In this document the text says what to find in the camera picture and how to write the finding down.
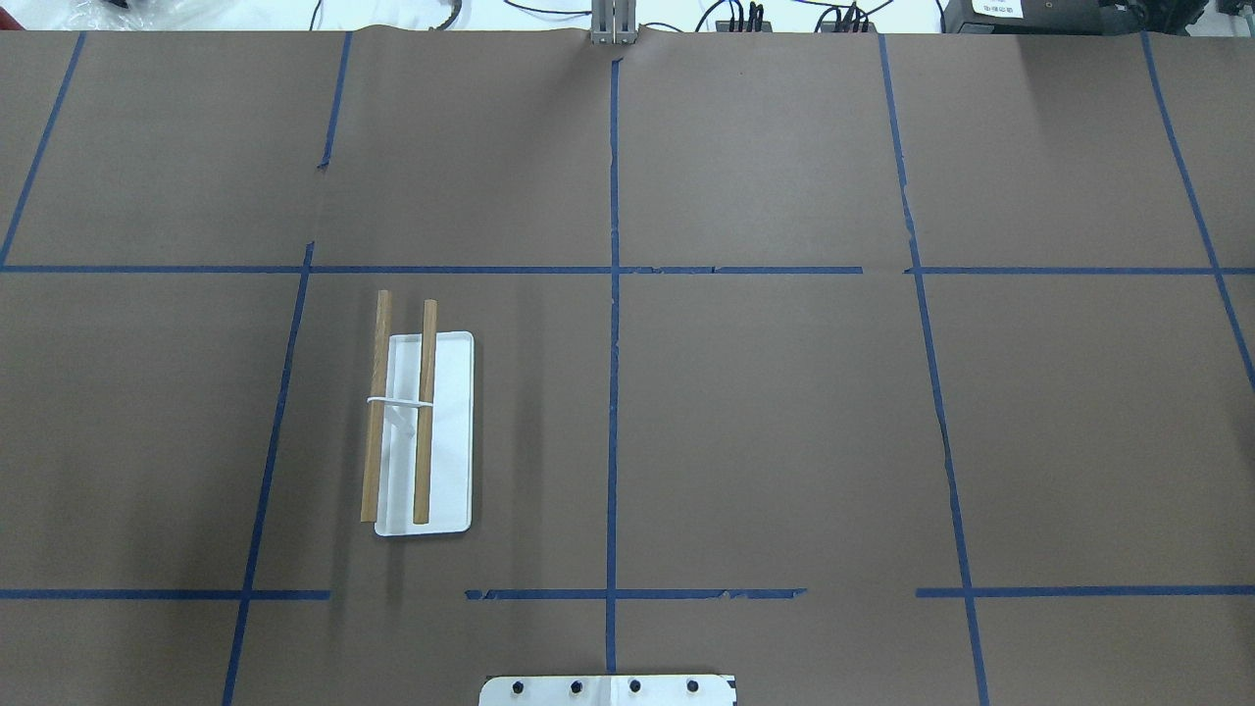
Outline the lower wooden rack rod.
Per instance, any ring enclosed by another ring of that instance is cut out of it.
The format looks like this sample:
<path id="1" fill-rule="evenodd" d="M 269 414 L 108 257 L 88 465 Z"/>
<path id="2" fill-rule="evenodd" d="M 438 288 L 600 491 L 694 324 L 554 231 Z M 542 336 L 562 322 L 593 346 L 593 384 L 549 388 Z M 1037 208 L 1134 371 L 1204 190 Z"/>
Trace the lower wooden rack rod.
<path id="1" fill-rule="evenodd" d="M 420 381 L 418 381 L 418 408 L 414 488 L 412 520 L 425 525 L 430 517 L 430 446 L 433 446 L 433 401 L 435 393 L 435 325 L 438 325 L 438 301 L 423 301 L 423 320 L 420 334 Z"/>

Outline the wooden rack rod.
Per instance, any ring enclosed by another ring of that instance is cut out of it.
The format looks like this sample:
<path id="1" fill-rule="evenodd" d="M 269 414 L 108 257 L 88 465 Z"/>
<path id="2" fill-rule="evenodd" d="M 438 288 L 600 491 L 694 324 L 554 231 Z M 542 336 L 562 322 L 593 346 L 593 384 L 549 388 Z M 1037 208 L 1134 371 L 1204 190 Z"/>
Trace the wooden rack rod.
<path id="1" fill-rule="evenodd" d="M 368 394 L 365 461 L 361 482 L 360 522 L 376 522 L 379 508 L 379 487 L 382 473 L 382 421 L 384 405 L 382 398 L 387 391 L 389 340 L 393 324 L 393 295 L 388 290 L 376 292 L 376 316 L 371 336 L 371 385 Z"/>
<path id="2" fill-rule="evenodd" d="M 412 520 L 425 525 L 430 517 L 430 446 L 433 446 L 433 401 L 435 393 L 435 325 L 438 325 L 438 301 L 423 301 L 423 320 L 420 334 L 420 381 L 418 381 L 418 408 L 414 488 Z"/>

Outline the white rack base tray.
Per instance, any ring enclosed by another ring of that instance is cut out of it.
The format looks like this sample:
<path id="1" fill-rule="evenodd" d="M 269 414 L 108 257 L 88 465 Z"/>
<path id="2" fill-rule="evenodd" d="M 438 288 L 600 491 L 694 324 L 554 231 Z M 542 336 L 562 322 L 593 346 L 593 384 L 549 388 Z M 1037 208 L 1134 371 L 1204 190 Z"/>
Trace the white rack base tray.
<path id="1" fill-rule="evenodd" d="M 418 399 L 420 334 L 389 340 L 387 398 Z M 382 537 L 461 533 L 474 522 L 474 336 L 435 335 L 430 517 L 412 520 L 415 436 L 382 421 L 382 473 L 374 530 Z"/>

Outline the upper wooden rack rod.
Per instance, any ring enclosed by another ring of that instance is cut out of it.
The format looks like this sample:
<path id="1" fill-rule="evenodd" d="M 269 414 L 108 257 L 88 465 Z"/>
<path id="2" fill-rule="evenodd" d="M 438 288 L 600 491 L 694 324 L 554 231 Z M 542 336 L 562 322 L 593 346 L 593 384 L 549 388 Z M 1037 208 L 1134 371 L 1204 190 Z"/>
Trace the upper wooden rack rod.
<path id="1" fill-rule="evenodd" d="M 393 295 L 388 290 L 376 292 L 376 316 L 371 336 L 371 385 L 368 394 L 365 461 L 361 482 L 360 522 L 376 522 L 379 508 L 379 487 L 382 473 L 382 421 L 384 405 L 382 398 L 387 391 L 389 340 L 393 324 Z"/>

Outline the black computer box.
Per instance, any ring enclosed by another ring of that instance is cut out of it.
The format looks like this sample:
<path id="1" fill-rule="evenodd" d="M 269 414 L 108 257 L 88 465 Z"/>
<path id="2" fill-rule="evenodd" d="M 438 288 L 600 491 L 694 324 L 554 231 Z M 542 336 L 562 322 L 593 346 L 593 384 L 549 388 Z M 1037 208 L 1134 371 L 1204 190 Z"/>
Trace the black computer box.
<path id="1" fill-rule="evenodd" d="M 1180 35 L 1207 1 L 946 1 L 946 34 Z"/>

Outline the white rack centre post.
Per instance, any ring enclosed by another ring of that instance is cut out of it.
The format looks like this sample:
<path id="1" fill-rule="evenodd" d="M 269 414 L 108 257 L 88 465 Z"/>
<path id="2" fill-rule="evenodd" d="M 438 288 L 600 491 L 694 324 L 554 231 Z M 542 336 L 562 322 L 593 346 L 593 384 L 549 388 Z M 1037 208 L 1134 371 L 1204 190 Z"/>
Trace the white rack centre post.
<path id="1" fill-rule="evenodd" d="M 420 410 L 433 408 L 433 403 L 425 403 L 422 399 L 371 396 L 366 398 L 365 401 L 368 405 L 380 406 L 382 418 L 394 428 L 403 429 L 410 436 L 417 434 L 417 420 L 420 418 Z"/>

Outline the aluminium frame post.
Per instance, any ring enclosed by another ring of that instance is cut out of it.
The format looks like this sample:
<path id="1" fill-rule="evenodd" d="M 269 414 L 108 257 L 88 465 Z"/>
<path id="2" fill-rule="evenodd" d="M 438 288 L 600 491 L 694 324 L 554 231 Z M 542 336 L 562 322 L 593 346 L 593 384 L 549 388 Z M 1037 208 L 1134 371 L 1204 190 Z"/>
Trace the aluminium frame post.
<path id="1" fill-rule="evenodd" d="M 594 0 L 590 4 L 590 41 L 594 45 L 636 43 L 636 8 L 635 0 Z"/>

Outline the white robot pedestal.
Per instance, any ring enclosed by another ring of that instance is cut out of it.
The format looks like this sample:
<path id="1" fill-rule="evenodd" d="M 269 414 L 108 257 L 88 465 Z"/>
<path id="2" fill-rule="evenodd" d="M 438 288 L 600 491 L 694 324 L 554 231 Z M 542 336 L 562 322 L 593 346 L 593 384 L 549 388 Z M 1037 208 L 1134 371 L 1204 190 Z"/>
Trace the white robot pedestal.
<path id="1" fill-rule="evenodd" d="M 733 676 L 717 673 L 502 676 L 479 705 L 735 705 Z"/>

